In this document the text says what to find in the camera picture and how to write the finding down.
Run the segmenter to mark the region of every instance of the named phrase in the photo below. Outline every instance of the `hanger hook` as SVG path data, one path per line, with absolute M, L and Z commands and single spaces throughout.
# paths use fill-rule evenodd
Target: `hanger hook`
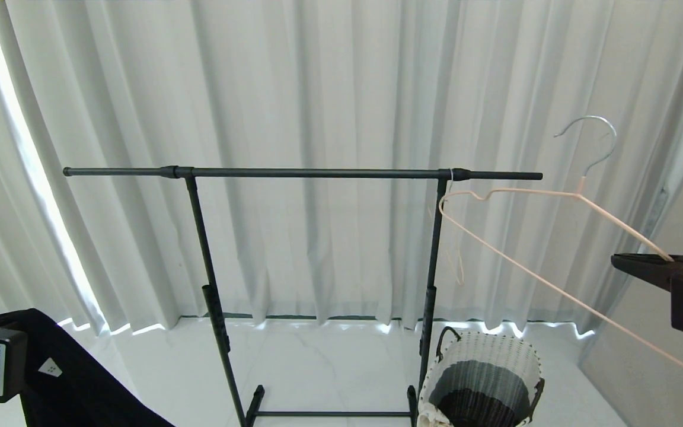
M 618 133 L 615 132 L 615 127 L 613 127 L 613 124 L 611 122 L 609 122 L 608 119 L 606 119 L 604 117 L 582 116 L 582 117 L 579 117 L 578 119 L 575 119 L 574 121 L 570 122 L 569 125 L 567 125 L 565 129 L 561 130 L 561 132 L 555 133 L 555 135 L 553 135 L 553 138 L 558 138 L 560 135 L 563 135 L 564 133 L 566 133 L 566 130 L 569 130 L 569 127 L 571 127 L 572 124 L 574 124 L 575 122 L 578 122 L 579 120 L 583 120 L 583 119 L 597 119 L 597 120 L 600 120 L 602 122 L 605 122 L 605 124 L 610 127 L 610 132 L 612 135 L 612 143 L 610 143 L 609 151 L 607 153 L 605 153 L 604 156 L 602 156 L 598 160 L 595 160 L 594 162 L 590 163 L 590 165 L 588 165 L 588 167 L 586 167 L 586 169 L 583 171 L 583 176 L 586 176 L 586 174 L 589 173 L 589 170 L 594 165 L 597 165 L 597 163 L 600 163 L 600 162 L 604 162 L 605 160 L 608 159 L 608 157 L 610 157 L 611 154 L 613 154 L 613 151 L 615 151 L 615 141 L 618 138 Z

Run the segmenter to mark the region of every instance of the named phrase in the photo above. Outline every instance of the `clothes hanger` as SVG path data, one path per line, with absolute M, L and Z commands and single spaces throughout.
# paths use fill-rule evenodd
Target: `clothes hanger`
M 569 197 L 573 198 L 576 200 L 581 200 L 581 202 L 585 203 L 586 206 L 589 206 L 593 211 L 596 213 L 599 213 L 600 215 L 604 216 L 605 219 L 607 219 L 610 222 L 613 222 L 618 227 L 621 227 L 621 229 L 626 230 L 629 234 L 633 235 L 637 240 L 641 241 L 645 246 L 648 246 L 648 248 L 652 249 L 653 251 L 656 252 L 662 259 L 667 260 L 668 262 L 672 262 L 673 259 L 671 255 L 667 254 L 664 250 L 659 248 L 653 241 L 650 241 L 647 237 L 643 236 L 641 233 L 639 233 L 637 230 L 634 230 L 632 227 L 629 226 L 629 224 L 626 224 L 626 222 L 621 221 L 617 217 L 615 217 L 613 214 L 610 212 L 606 211 L 604 208 L 600 208 L 599 205 L 596 203 L 592 202 L 588 198 L 584 197 L 581 192 L 583 191 L 583 184 L 585 183 L 586 180 L 586 174 L 589 173 L 589 170 L 594 166 L 597 165 L 600 162 L 604 162 L 605 160 L 610 157 L 611 154 L 613 154 L 613 151 L 615 151 L 615 141 L 616 138 L 618 138 L 618 133 L 615 132 L 615 127 L 613 127 L 610 122 L 605 119 L 604 117 L 600 116 L 583 116 L 579 117 L 578 119 L 575 119 L 574 121 L 570 122 L 569 125 L 566 126 L 565 129 L 563 129 L 561 132 L 556 133 L 553 135 L 554 138 L 557 138 L 564 133 L 566 133 L 567 130 L 569 130 L 569 127 L 572 126 L 575 122 L 578 122 L 583 119 L 597 119 L 602 122 L 605 122 L 606 125 L 610 127 L 610 132 L 612 133 L 612 143 L 610 144 L 610 150 L 605 153 L 605 155 L 598 160 L 595 160 L 594 162 L 590 163 L 585 170 L 583 171 L 583 176 L 581 176 L 581 179 L 579 180 L 578 188 L 576 189 L 576 192 L 571 193 L 571 192 L 552 192 L 548 190 L 531 190 L 531 189 L 509 189 L 508 187 L 501 187 L 500 189 L 493 189 L 490 192 L 486 193 L 485 197 L 481 197 L 480 195 L 477 195 L 475 192 L 472 191 L 466 191 L 466 192 L 453 192 L 448 195 L 445 195 L 445 197 L 442 197 L 442 202 L 445 202 L 448 197 L 451 197 L 453 195 L 472 195 L 474 198 L 477 200 L 480 200 L 481 202 L 485 202 L 485 200 L 488 200 L 491 195 L 495 193 L 501 193 L 501 192 L 513 192 L 513 193 L 528 193 L 528 194 L 535 194 L 535 195 L 551 195 L 551 196 L 557 196 L 557 197 Z
M 681 362 L 681 360 L 679 360 L 679 359 L 677 359 L 676 357 L 672 356 L 671 354 L 667 353 L 666 351 L 664 351 L 663 349 L 659 348 L 659 347 L 656 346 L 655 344 L 650 343 L 650 341 L 645 340 L 645 338 L 642 338 L 642 337 L 640 337 L 639 335 L 636 335 L 636 333 L 634 333 L 634 332 L 632 332 L 631 330 L 627 329 L 627 328 L 624 327 L 623 325 L 618 324 L 617 322 L 611 320 L 610 318 L 608 318 L 607 316 L 605 316 L 605 314 L 602 314 L 602 313 L 600 313 L 599 311 L 596 311 L 594 308 L 592 308 L 592 307 L 586 305 L 584 302 L 581 302 L 581 300 L 579 300 L 578 298 L 573 297 L 573 295 L 569 294 L 568 292 L 564 291 L 563 289 L 560 289 L 559 287 L 557 287 L 557 286 L 555 286 L 554 284 L 550 283 L 550 281 L 548 281 L 548 280 L 545 279 L 545 278 L 542 278 L 542 276 L 540 276 L 539 274 L 534 273 L 534 271 L 531 271 L 531 270 L 529 270 L 528 268 L 524 267 L 524 265 L 522 265 L 521 263 L 517 262 L 517 260 L 512 259 L 511 257 L 509 257 L 509 256 L 507 256 L 506 254 L 504 254 L 504 252 L 500 251 L 498 248 L 495 248 L 494 246 L 490 245 L 490 243 L 488 243 L 487 241 L 483 240 L 483 239 L 480 238 L 479 236 L 477 236 L 477 235 L 475 235 L 474 233 L 472 233 L 470 230 L 468 230 L 466 227 L 464 227 L 462 224 L 460 224 L 460 222 L 458 222 L 458 221 L 456 221 L 455 219 L 453 219 L 451 216 L 449 216 L 449 215 L 448 215 L 447 213 L 445 213 L 445 211 L 444 211 L 444 202 L 446 202 L 446 200 L 447 200 L 448 198 L 453 197 L 453 196 L 455 196 L 455 195 L 472 195 L 472 196 L 478 198 L 479 200 L 486 200 L 486 199 L 488 199 L 488 198 L 490 197 L 490 195 L 493 194 L 494 192 L 521 192 L 521 193 L 536 193 L 536 194 L 545 194 L 545 195 L 560 195 L 560 196 L 562 196 L 562 197 L 575 197 L 575 198 L 579 198 L 580 200 L 584 200 L 585 202 L 588 202 L 588 205 L 590 205 L 590 203 L 591 203 L 590 206 L 594 205 L 593 202 L 590 202 L 590 200 L 588 200 L 588 199 L 586 199 L 585 197 L 583 197 L 583 196 L 580 195 L 581 189 L 582 189 L 582 187 L 583 187 L 583 181 L 585 181 L 586 173 L 589 172 L 590 168 L 593 167 L 593 165 L 596 165 L 597 163 L 602 162 L 602 161 L 604 161 L 605 159 L 607 159 L 608 157 L 610 157 L 610 154 L 612 154 L 613 149 L 615 149 L 615 136 L 616 136 L 616 133 L 615 133 L 615 128 L 610 124 L 610 122 L 607 121 L 607 119 L 604 119 L 604 118 L 599 117 L 599 116 L 583 116 L 583 117 L 580 117 L 579 119 L 576 119 L 576 120 L 572 121 L 571 123 L 569 123 L 569 125 L 567 125 L 566 128 L 562 130 L 562 132 L 558 133 L 558 134 L 555 135 L 555 136 L 557 137 L 557 136 L 563 135 L 563 133 L 566 133 L 566 130 L 567 130 L 569 127 L 571 127 L 572 124 L 574 124 L 575 122 L 578 122 L 579 120 L 582 120 L 582 119 L 599 119 L 599 120 L 604 121 L 607 125 L 609 125 L 611 131 L 613 132 L 613 145 L 611 146 L 610 151 L 609 151 L 607 154 L 605 154 L 605 156 L 602 157 L 602 159 L 599 159 L 599 160 L 597 160 L 596 162 L 593 162 L 591 165 L 588 165 L 588 167 L 586 167 L 585 175 L 583 175 L 583 177 L 581 178 L 581 181 L 580 181 L 580 183 L 579 183 L 579 187 L 578 187 L 576 193 L 547 192 L 547 191 L 542 191 L 542 190 L 537 191 L 537 190 L 525 190 L 525 189 L 494 189 L 494 190 L 491 190 L 491 192 L 488 192 L 488 194 L 486 195 L 486 197 L 483 197 L 483 198 L 482 198 L 482 197 L 479 197 L 479 196 L 478 196 L 476 193 L 474 193 L 474 192 L 453 192 L 453 193 L 449 193 L 449 194 L 445 195 L 444 197 L 442 197 L 442 200 L 440 200 L 440 202 L 439 202 L 439 211 L 442 213 L 442 216 L 445 217 L 448 221 L 450 221 L 450 222 L 452 222 L 453 224 L 455 224 L 456 227 L 458 227 L 459 229 L 463 230 L 463 232 L 465 232 L 467 235 L 469 235 L 469 236 L 471 236 L 472 238 L 474 238 L 475 240 L 479 241 L 479 243 L 482 243 L 483 246 L 486 246 L 487 248 L 491 249 L 491 251 L 495 252 L 496 254 L 498 254 L 499 256 L 503 257 L 504 259 L 509 260 L 510 262 L 512 262 L 512 264 L 514 264 L 515 266 L 521 268 L 521 270 L 523 270 L 525 273 L 528 273 L 529 275 L 533 276 L 533 278 L 535 278 L 535 279 L 537 279 L 538 281 L 542 282 L 544 285 L 550 287 L 552 290 L 558 292 L 558 294 L 561 294 L 561 295 L 563 295 L 564 297 L 568 298 L 568 299 L 571 300 L 573 303 L 575 303 L 576 305 L 579 305 L 580 307 L 584 308 L 586 311 L 588 311 L 589 313 L 593 314 L 593 315 L 596 316 L 597 318 L 600 318 L 602 321 L 606 322 L 607 324 L 610 324 L 612 327 L 615 327 L 616 329 L 620 330 L 621 332 L 626 333 L 626 335 L 629 335 L 629 337 L 634 338 L 634 340 L 639 341 L 640 343 L 644 344 L 645 346 L 647 346 L 648 348 L 650 348 L 650 349 L 652 349 L 653 351 L 657 352 L 658 354 L 661 354 L 661 356 L 666 357 L 666 358 L 667 358 L 668 360 L 670 360 L 671 362 L 674 362 L 675 364 L 677 364 L 677 365 L 679 365 L 681 368 L 683 368 L 683 362 Z M 652 241 L 647 240 L 647 238 L 645 238 L 644 236 L 640 235 L 638 232 L 636 232 L 636 230 L 634 230 L 634 232 L 637 233 L 637 235 L 639 235 L 639 236 L 642 237 L 642 238 L 640 238 L 640 241 L 642 241 L 642 243 L 647 244 L 647 243 L 649 242 L 650 244 L 649 244 L 648 246 L 650 246 L 650 248 L 652 248 L 652 249 L 654 249 L 656 252 L 658 252 L 658 253 L 661 255 L 661 257 L 664 257 L 664 259 L 666 259 L 666 260 L 671 260 L 671 257 L 670 257 L 668 254 L 666 254 L 664 251 L 662 251 L 661 249 L 659 249 L 657 246 L 655 246 L 655 245 L 652 243 Z

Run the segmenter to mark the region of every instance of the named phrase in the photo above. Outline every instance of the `pink clothes hanger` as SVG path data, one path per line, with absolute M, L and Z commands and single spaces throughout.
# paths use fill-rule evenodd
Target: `pink clothes hanger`
M 645 338 L 642 338 L 642 337 L 640 337 L 639 335 L 636 335 L 636 333 L 634 333 L 634 332 L 632 332 L 631 330 L 627 329 L 627 328 L 624 327 L 623 325 L 618 324 L 617 322 L 611 320 L 610 318 L 608 318 L 607 316 L 605 316 L 605 314 L 602 314 L 602 313 L 600 313 L 599 311 L 596 311 L 594 308 L 591 308 L 590 306 L 586 305 L 584 302 L 581 302 L 581 300 L 579 300 L 579 299 L 573 297 L 573 295 L 571 295 L 571 294 L 568 294 L 568 293 L 567 293 L 566 291 L 564 291 L 563 289 L 558 288 L 558 287 L 555 286 L 554 284 L 550 283 L 550 281 L 548 281 L 547 279 L 542 278 L 542 276 L 540 276 L 539 274 L 536 274 L 536 273 L 534 273 L 533 271 L 529 270 L 528 268 L 524 267 L 523 265 L 521 265 L 521 263 L 517 262 L 517 260 L 512 259 L 511 257 L 507 256 L 506 254 L 504 254 L 504 253 L 503 253 L 502 251 L 500 251 L 499 249 L 495 248 L 494 246 L 491 246 L 487 241 L 483 240 L 483 239 L 480 238 L 479 236 L 477 236 L 477 235 L 475 235 L 474 233 L 472 233 L 470 230 L 468 230 L 468 229 L 467 229 L 466 227 L 464 227 L 462 224 L 459 224 L 459 222 L 457 222 L 455 219 L 453 219 L 451 216 L 449 216 L 449 215 L 448 215 L 447 213 L 445 213 L 445 211 L 444 211 L 444 204 L 445 204 L 444 202 L 446 202 L 446 200 L 447 200 L 448 198 L 453 197 L 453 196 L 455 196 L 455 195 L 472 195 L 472 196 L 476 197 L 476 198 L 479 199 L 479 200 L 486 200 L 486 199 L 488 199 L 488 198 L 490 197 L 491 194 L 493 194 L 493 193 L 495 193 L 495 192 L 521 192 L 521 193 L 532 193 L 532 194 L 557 195 L 557 196 L 561 196 L 561 197 L 575 197 L 575 198 L 577 198 L 577 199 L 579 199 L 579 200 L 583 200 L 588 206 L 590 206 L 591 208 L 593 208 L 594 210 L 596 210 L 598 213 L 604 215 L 606 218 L 610 219 L 611 221 L 614 219 L 614 220 L 615 220 L 614 222 L 616 223 L 616 225 L 618 225 L 619 227 L 621 227 L 621 224 L 623 224 L 623 222 L 621 222 L 620 219 L 615 218 L 614 216 L 612 216 L 612 214 L 610 214 L 609 212 L 607 212 L 607 211 L 605 211 L 604 209 L 600 208 L 600 207 L 597 206 L 595 203 L 591 202 L 590 200 L 586 199 L 585 197 L 583 197 L 583 196 L 580 194 L 580 193 L 581 193 L 581 189 L 583 189 L 583 181 L 585 181 L 586 173 L 589 172 L 590 168 L 593 167 L 593 165 L 596 165 L 597 163 L 602 162 L 602 160 L 607 159 L 607 158 L 610 156 L 610 154 L 612 154 L 613 149 L 615 148 L 615 136 L 616 136 L 615 128 L 610 124 L 610 122 L 607 121 L 607 119 L 604 119 L 604 118 L 599 117 L 599 116 L 585 116 L 585 117 L 581 117 L 581 118 L 579 118 L 579 119 L 576 119 L 576 120 L 572 121 L 569 125 L 566 126 L 565 129 L 562 130 L 562 132 L 558 133 L 558 134 L 555 135 L 555 136 L 557 137 L 557 136 L 563 135 L 563 133 L 565 133 L 566 130 L 567 130 L 569 127 L 571 127 L 572 124 L 574 124 L 575 122 L 578 122 L 578 121 L 581 120 L 581 119 L 599 119 L 599 120 L 604 121 L 607 125 L 609 125 L 611 131 L 613 132 L 613 146 L 611 146 L 610 152 L 607 153 L 607 155 L 605 155 L 604 157 L 602 157 L 602 159 L 599 159 L 599 160 L 597 160 L 596 162 L 592 163 L 591 165 L 588 165 L 588 167 L 587 167 L 586 170 L 585 170 L 585 175 L 583 175 L 582 178 L 581 178 L 581 181 L 580 181 L 580 183 L 579 183 L 579 187 L 578 187 L 576 193 L 567 193 L 567 192 L 547 192 L 547 191 L 541 191 L 541 190 L 540 190 L 540 191 L 537 191 L 537 190 L 526 190 L 526 189 L 494 189 L 494 190 L 491 190 L 491 192 L 488 192 L 488 194 L 486 195 L 486 197 L 479 197 L 479 196 L 478 196 L 476 193 L 474 193 L 474 192 L 453 192 L 453 193 L 449 193 L 449 194 L 445 195 L 444 197 L 442 197 L 442 200 L 441 200 L 441 202 L 439 203 L 439 211 L 442 213 L 442 216 L 444 216 L 448 221 L 450 221 L 450 222 L 452 222 L 453 224 L 455 224 L 456 227 L 458 227 L 459 229 L 463 230 L 463 232 L 467 233 L 467 235 L 469 235 L 469 236 L 471 236 L 472 238 L 474 238 L 475 240 L 479 241 L 479 243 L 482 243 L 482 245 L 484 245 L 484 246 L 486 246 L 487 248 L 491 249 L 493 252 L 495 252 L 495 253 L 498 254 L 499 256 L 503 257 L 504 259 L 509 260 L 509 261 L 512 262 L 514 265 L 516 265 L 517 267 L 521 268 L 521 270 L 523 270 L 524 272 L 526 272 L 526 273 L 528 273 L 529 275 L 533 276 L 533 278 L 535 278 L 535 279 L 537 279 L 538 281 L 542 282 L 544 285 L 550 287 L 552 290 L 558 292 L 558 294 L 561 294 L 561 295 L 563 295 L 564 297 L 568 298 L 568 299 L 571 300 L 573 303 L 575 303 L 576 305 L 579 305 L 580 307 L 584 308 L 584 309 L 585 309 L 586 311 L 588 311 L 589 313 L 594 314 L 594 315 L 597 316 L 598 318 L 602 319 L 602 321 L 606 322 L 607 324 L 610 324 L 612 327 L 615 327 L 616 329 L 620 330 L 621 332 L 626 333 L 626 335 L 629 335 L 629 337 L 634 338 L 634 340 L 639 341 L 640 343 L 644 344 L 644 345 L 647 346 L 648 348 L 653 349 L 653 351 L 657 352 L 658 354 L 661 354 L 661 356 L 666 357 L 668 360 L 674 362 L 675 364 L 677 364 L 677 365 L 679 365 L 681 368 L 683 368 L 683 362 L 681 362 L 681 360 L 679 360 L 679 359 L 677 359 L 676 357 L 674 357 L 674 356 L 668 354 L 666 351 L 664 351 L 663 349 L 659 348 L 659 347 L 656 346 L 655 344 L 650 343 L 650 341 L 645 340 Z M 632 227 L 629 227 L 629 226 L 626 225 L 626 224 L 623 224 L 623 226 L 625 226 L 625 227 L 622 227 L 624 230 L 626 230 L 627 232 L 629 232 L 629 234 L 633 235 L 634 237 L 639 238 L 639 240 L 642 241 L 642 243 L 645 243 L 646 245 L 650 246 L 650 248 L 652 248 L 654 251 L 656 251 L 658 254 L 660 254 L 660 256 L 663 257 L 663 259 L 672 260 L 671 257 L 670 257 L 668 254 L 666 254 L 666 252 L 662 251 L 662 250 L 661 250 L 660 248 L 658 248 L 654 243 L 652 243 L 652 241 L 650 241 L 650 240 L 648 240 L 647 238 L 645 238 L 644 236 L 642 236 L 639 232 L 637 232 L 636 230 L 632 229 Z

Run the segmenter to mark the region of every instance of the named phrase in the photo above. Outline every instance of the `floor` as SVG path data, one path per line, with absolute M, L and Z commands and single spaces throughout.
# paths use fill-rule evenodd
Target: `floor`
M 482 324 L 452 324 L 481 330 Z M 434 327 L 434 344 L 443 324 Z M 166 330 L 130 330 L 74 337 L 147 406 L 174 425 L 236 427 L 225 376 L 207 319 L 182 319 Z M 520 333 L 509 325 L 493 333 Z M 262 410 L 406 411 L 406 390 L 417 384 L 420 330 L 372 321 L 228 321 L 230 353 L 244 406 L 258 384 Z M 578 369 L 580 337 L 569 324 L 530 324 L 523 331 L 542 360 L 547 380 L 533 425 L 625 425 Z M 0 405 L 0 425 L 24 425 L 19 400 Z M 260 418 L 256 427 L 404 427 L 406 419 Z

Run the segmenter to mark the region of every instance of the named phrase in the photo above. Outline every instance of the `white and gray basket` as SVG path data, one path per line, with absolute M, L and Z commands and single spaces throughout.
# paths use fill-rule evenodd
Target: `white and gray basket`
M 449 331 L 455 335 L 442 350 Z M 418 427 L 513 427 L 531 422 L 542 391 L 534 347 L 516 337 L 445 327 L 418 399 Z

